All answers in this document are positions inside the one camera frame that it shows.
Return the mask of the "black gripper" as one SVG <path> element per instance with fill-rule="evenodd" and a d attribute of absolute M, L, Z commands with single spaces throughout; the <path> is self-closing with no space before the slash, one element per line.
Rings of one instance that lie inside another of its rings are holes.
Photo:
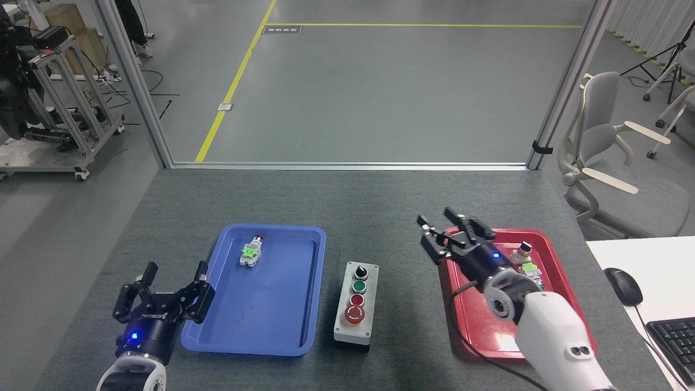
<path fill-rule="evenodd" d="M 456 242 L 479 244 L 465 248 L 449 242 L 447 246 L 445 242 L 448 238 L 444 232 L 437 230 L 424 215 L 418 215 L 417 225 L 422 228 L 420 245 L 435 265 L 440 265 L 445 260 L 453 260 L 469 281 L 476 282 L 476 288 L 484 288 L 488 278 L 496 275 L 501 269 L 513 267 L 510 260 L 491 244 L 497 233 L 488 225 L 474 216 L 458 213 L 452 207 L 445 207 L 444 216 L 458 230 L 458 233 L 451 234 Z"/>
<path fill-rule="evenodd" d="M 203 323 L 214 300 L 215 289 L 206 275 L 208 266 L 207 261 L 199 262 L 193 281 L 174 294 L 150 292 L 158 272 L 156 262 L 149 262 L 134 282 L 124 284 L 112 310 L 114 319 L 126 324 L 123 334 L 115 340 L 115 356 L 147 356 L 168 365 L 181 322 Z M 172 304 L 164 308 L 172 295 Z M 136 297 L 141 303 L 132 309 Z"/>

